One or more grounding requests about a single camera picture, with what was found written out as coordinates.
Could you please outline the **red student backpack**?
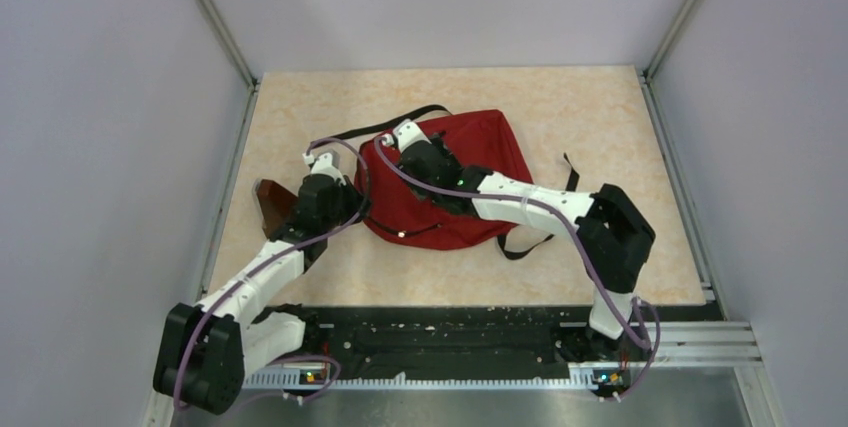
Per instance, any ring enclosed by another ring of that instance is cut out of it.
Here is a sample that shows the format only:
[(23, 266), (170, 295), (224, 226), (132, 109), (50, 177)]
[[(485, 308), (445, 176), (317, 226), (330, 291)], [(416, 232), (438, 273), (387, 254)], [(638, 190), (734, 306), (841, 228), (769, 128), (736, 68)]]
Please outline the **red student backpack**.
[(533, 181), (503, 112), (489, 109), (453, 114), (442, 105), (426, 105), (383, 123), (335, 135), (344, 141), (362, 136), (368, 138), (359, 146), (368, 171), (358, 168), (354, 177), (359, 192), (370, 192), (371, 208), (364, 224), (382, 240), (407, 247), (450, 251), (494, 239), (509, 260), (520, 260), (529, 255), (530, 248), (519, 251), (507, 248), (508, 234), (514, 228), (512, 224), (449, 213), (428, 199), (417, 197), (380, 160), (373, 138), (390, 132), (407, 119), (416, 122), (425, 134), (439, 135), (463, 166), (478, 165), (518, 181)]

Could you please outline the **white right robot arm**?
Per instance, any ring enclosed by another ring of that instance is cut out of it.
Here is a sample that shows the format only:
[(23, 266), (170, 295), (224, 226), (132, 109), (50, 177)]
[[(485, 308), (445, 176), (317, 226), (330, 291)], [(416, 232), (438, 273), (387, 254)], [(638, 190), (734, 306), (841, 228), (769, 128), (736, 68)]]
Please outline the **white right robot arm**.
[(393, 172), (446, 212), (571, 238), (595, 286), (589, 351), (612, 359), (626, 347), (627, 336), (648, 347), (629, 322), (656, 233), (620, 187), (605, 184), (594, 193), (540, 187), (484, 167), (461, 166), (443, 143), (427, 137), (403, 141), (389, 135), (379, 144), (399, 151)]

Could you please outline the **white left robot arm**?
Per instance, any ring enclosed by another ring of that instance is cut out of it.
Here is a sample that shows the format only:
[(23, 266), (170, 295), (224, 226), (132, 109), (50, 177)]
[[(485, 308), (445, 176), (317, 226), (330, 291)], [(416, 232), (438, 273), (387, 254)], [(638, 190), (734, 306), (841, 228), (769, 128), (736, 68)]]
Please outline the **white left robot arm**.
[(305, 274), (329, 238), (358, 222), (365, 198), (342, 174), (312, 173), (285, 221), (248, 265), (223, 287), (167, 314), (152, 386), (155, 392), (212, 414), (226, 412), (247, 376), (290, 353), (308, 360), (320, 333), (271, 299)]

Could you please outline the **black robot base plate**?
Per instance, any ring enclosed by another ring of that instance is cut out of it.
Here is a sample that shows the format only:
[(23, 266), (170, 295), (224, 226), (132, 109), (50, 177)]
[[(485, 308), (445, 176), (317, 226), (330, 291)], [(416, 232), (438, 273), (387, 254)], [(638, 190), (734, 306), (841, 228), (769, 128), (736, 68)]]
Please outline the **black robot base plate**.
[(306, 321), (297, 354), (336, 360), (343, 380), (556, 379), (572, 363), (648, 358), (628, 337), (590, 333), (586, 306), (273, 308)]

